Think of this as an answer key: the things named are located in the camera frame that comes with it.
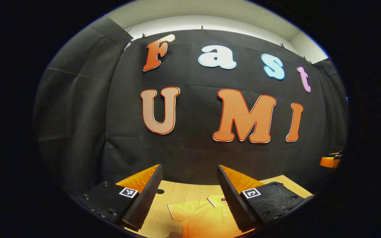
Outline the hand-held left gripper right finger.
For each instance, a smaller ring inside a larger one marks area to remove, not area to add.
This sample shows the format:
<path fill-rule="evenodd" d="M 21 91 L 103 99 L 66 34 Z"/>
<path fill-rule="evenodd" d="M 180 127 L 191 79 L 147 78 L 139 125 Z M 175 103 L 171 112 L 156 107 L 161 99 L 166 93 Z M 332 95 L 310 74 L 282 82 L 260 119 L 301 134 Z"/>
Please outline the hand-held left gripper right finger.
<path fill-rule="evenodd" d="M 271 226 L 313 199 L 313 195 L 300 196 L 283 183 L 261 183 L 223 165 L 217 167 L 217 180 L 242 232 Z"/>

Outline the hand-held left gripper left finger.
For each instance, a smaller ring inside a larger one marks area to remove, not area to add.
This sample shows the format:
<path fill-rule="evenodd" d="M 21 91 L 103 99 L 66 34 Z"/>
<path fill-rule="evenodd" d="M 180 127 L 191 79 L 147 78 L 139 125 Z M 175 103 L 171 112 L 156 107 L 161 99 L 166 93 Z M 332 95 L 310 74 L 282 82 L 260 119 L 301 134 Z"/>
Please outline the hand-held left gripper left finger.
<path fill-rule="evenodd" d="M 74 199 L 109 223 L 139 231 L 162 179 L 163 166 L 157 164 L 122 180 L 103 181 Z"/>

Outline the orange T-shirt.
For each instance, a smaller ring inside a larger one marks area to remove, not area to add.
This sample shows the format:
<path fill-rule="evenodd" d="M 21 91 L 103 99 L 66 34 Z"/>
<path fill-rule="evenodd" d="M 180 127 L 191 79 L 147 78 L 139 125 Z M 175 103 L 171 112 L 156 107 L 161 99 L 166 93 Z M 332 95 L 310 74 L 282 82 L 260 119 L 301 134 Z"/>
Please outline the orange T-shirt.
<path fill-rule="evenodd" d="M 222 195 L 167 205 L 173 220 L 182 222 L 182 238 L 235 238 L 244 234 Z"/>

